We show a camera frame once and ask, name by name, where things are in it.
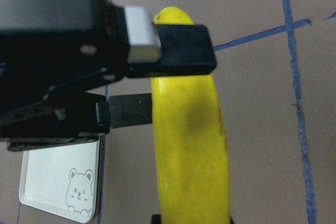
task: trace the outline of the cartoon bear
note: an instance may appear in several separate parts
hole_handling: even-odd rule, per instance
[[[92,210],[92,182],[93,172],[87,170],[85,174],[77,173],[72,168],[69,173],[69,188],[66,195],[68,211],[78,212],[89,217]]]

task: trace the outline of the tray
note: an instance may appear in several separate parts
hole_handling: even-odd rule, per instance
[[[100,141],[25,151],[22,204],[80,223],[95,214]]]

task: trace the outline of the cardboard surface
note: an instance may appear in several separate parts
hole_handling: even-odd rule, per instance
[[[285,23],[281,0],[114,1],[144,6],[154,14],[179,6],[208,26],[215,45]],[[336,0],[291,3],[294,20],[336,11]],[[335,29],[336,19],[331,19],[295,31],[318,222],[324,224],[336,219]],[[216,55],[214,75],[226,123],[236,223],[308,223],[286,34]],[[103,93],[103,88],[94,92]],[[109,86],[109,95],[141,92],[150,92],[150,80]],[[16,223],[22,154],[0,147],[0,221]],[[147,224],[159,212],[151,126],[113,130],[107,136],[101,223]],[[90,223],[97,221],[94,217]],[[19,223],[75,222],[22,206]]]

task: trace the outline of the white tray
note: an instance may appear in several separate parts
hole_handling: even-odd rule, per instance
[[[99,144],[25,151],[21,203],[80,223],[90,221],[96,209]]]

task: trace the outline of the yellow banana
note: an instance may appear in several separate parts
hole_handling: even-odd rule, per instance
[[[192,24],[177,7],[157,24]],[[153,127],[163,224],[229,224],[229,164],[213,76],[152,79]]]

